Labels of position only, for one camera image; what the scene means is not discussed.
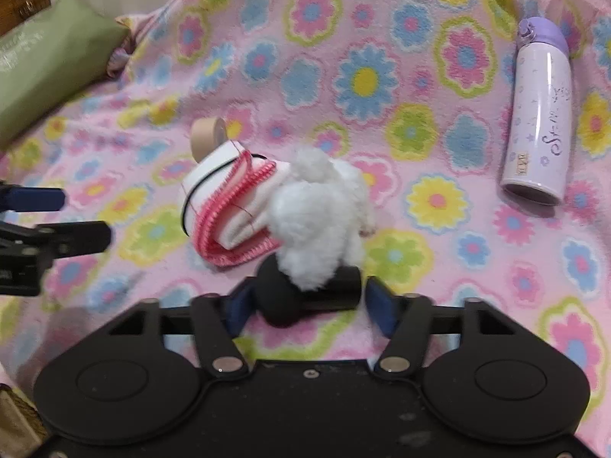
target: purple bottle cap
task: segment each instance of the purple bottle cap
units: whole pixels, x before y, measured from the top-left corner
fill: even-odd
[[[517,47],[521,48],[532,42],[547,43],[558,48],[566,57],[569,56],[569,45],[558,26],[543,17],[522,19],[517,26]]]

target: white stuffed toy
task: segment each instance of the white stuffed toy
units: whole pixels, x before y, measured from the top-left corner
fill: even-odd
[[[268,211],[268,228],[282,243],[278,267],[303,291],[324,286],[340,265],[360,267],[360,236],[375,230],[361,171],[317,148],[297,152]]]

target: floral blanket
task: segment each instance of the floral blanket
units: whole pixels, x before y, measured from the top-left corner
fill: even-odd
[[[512,156],[516,25],[534,15],[559,24],[574,75],[567,196],[547,211],[497,185]],[[207,267],[178,223],[190,124],[219,115],[255,152],[290,160],[311,143],[358,166],[380,227],[364,272],[438,303],[479,296],[566,353],[592,387],[579,435],[611,457],[611,0],[171,0],[123,21],[137,47],[120,78],[0,162],[0,177],[69,194],[62,212],[7,220],[115,231],[107,253],[57,261],[40,297],[2,299],[0,360],[26,392],[139,299],[184,305],[255,270]],[[385,341],[361,309],[286,330],[255,317],[238,342],[253,358],[306,359],[376,356]],[[166,343],[192,355],[188,338]]]

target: white thermos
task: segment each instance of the white thermos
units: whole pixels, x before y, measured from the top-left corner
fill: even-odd
[[[571,66],[566,39],[542,17],[517,31],[513,116],[501,186],[543,205],[564,199],[572,136]]]

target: black elastic band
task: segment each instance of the black elastic band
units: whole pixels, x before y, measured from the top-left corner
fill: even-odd
[[[256,153],[253,153],[251,155],[253,158],[258,158],[261,160],[267,160],[267,157],[264,157],[263,155],[258,155]],[[180,221],[183,227],[183,232],[186,235],[189,235],[189,233],[187,232],[187,228],[184,222],[184,216],[186,215],[186,208],[189,205],[189,202],[191,200],[191,197],[193,196],[193,193],[195,191],[197,191],[199,189],[199,187],[206,182],[210,177],[212,177],[214,174],[216,174],[219,170],[223,170],[225,167],[231,165],[233,162],[235,162],[238,159],[238,157],[235,157],[231,160],[228,160],[227,162],[223,163],[222,165],[219,165],[217,168],[215,168],[212,172],[209,172],[206,177],[204,177],[203,179],[201,179],[195,186],[193,186],[193,189],[191,191],[189,191],[189,194],[187,195],[186,199],[184,200],[184,206],[183,206],[183,214],[180,216]]]

